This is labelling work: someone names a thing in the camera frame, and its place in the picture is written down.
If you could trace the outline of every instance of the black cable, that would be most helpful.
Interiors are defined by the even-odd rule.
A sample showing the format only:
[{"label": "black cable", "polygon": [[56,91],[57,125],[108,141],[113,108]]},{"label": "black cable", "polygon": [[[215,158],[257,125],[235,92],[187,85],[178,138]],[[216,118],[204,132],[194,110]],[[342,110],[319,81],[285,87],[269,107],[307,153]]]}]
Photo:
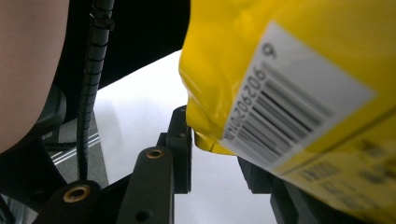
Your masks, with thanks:
[{"label": "black cable", "polygon": [[77,158],[78,179],[88,175],[88,137],[96,93],[106,56],[109,31],[114,29],[111,13],[114,0],[93,0],[90,13],[90,33],[84,69],[84,80],[78,108]]}]

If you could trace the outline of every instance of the barcode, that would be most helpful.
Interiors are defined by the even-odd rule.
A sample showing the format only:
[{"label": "barcode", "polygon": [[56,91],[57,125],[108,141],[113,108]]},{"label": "barcode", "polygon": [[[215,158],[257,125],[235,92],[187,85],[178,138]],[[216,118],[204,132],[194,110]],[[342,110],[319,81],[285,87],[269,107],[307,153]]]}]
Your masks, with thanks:
[{"label": "barcode", "polygon": [[249,157],[269,165],[290,153],[322,125],[332,111],[268,64],[262,63],[253,70],[252,74],[265,76],[260,80],[261,77],[250,74],[247,80],[251,88],[247,87],[249,81],[243,84],[246,92],[240,93],[234,105],[225,138]]}]

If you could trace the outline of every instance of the barcode label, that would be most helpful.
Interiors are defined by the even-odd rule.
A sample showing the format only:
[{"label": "barcode label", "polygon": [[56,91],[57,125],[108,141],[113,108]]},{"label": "barcode label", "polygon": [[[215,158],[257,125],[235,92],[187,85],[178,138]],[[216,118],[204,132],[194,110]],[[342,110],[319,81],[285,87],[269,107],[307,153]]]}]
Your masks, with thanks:
[{"label": "barcode label", "polygon": [[271,168],[309,146],[374,95],[272,22],[248,67],[220,143]]}]

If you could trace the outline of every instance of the yellow package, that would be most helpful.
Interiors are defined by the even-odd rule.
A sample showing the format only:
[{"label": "yellow package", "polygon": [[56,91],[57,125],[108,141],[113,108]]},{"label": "yellow package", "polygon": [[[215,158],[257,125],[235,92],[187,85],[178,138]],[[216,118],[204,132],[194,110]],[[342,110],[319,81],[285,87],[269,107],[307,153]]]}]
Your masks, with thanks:
[{"label": "yellow package", "polygon": [[396,2],[191,2],[179,71],[202,149],[396,223]]}]

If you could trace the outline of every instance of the dark background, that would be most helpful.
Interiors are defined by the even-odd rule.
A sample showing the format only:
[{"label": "dark background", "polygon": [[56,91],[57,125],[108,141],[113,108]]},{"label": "dark background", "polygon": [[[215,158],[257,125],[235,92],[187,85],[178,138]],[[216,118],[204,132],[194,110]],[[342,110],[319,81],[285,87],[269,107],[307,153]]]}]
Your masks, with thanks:
[{"label": "dark background", "polygon": [[[66,96],[64,122],[78,114],[91,3],[70,0],[64,49],[53,81]],[[116,27],[110,32],[99,88],[181,49],[189,24],[190,0],[116,0],[112,18]]]}]

